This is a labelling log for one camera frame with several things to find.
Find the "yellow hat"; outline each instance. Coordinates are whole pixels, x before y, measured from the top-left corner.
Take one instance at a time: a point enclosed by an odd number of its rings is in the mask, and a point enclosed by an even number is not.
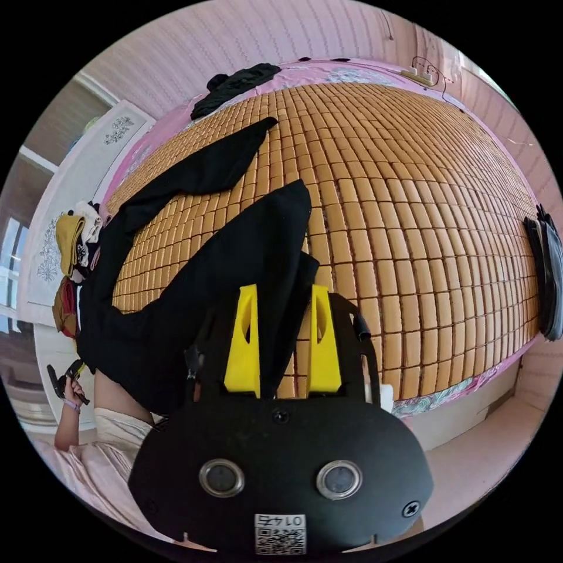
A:
[[[84,228],[84,217],[80,215],[61,215],[55,227],[55,237],[60,250],[60,269],[65,276],[72,275],[73,266],[78,261],[76,243]]]

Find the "person's hand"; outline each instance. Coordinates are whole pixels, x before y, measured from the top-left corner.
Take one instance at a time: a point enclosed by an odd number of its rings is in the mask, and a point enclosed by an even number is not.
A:
[[[74,403],[76,406],[82,406],[82,400],[78,395],[84,396],[82,387],[75,379],[70,379],[70,377],[67,376],[65,383],[65,399]]]

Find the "bracelet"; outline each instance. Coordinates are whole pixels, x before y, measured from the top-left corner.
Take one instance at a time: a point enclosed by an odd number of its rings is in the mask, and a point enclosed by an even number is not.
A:
[[[63,403],[65,405],[71,406],[78,414],[80,414],[80,407],[76,403],[73,403],[72,401],[69,401],[68,399],[63,399]]]

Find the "bamboo mat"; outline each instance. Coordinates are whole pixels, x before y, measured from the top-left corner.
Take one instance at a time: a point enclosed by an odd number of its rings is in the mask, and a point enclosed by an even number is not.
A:
[[[444,390],[511,356],[538,332],[537,282],[521,224],[534,203],[491,137],[458,108],[376,84],[313,84],[228,107],[176,135],[108,202],[214,140],[273,116],[232,192],[179,196],[135,239],[114,305],[156,299],[212,233],[301,178],[313,212],[304,249],[317,282],[359,307],[395,400]],[[303,396],[308,318],[280,397]]]

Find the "black bag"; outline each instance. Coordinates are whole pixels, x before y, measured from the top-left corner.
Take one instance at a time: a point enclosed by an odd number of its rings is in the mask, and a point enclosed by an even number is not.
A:
[[[537,221],[524,227],[532,247],[540,298],[540,331],[547,340],[563,336],[563,246],[551,215],[537,205]]]

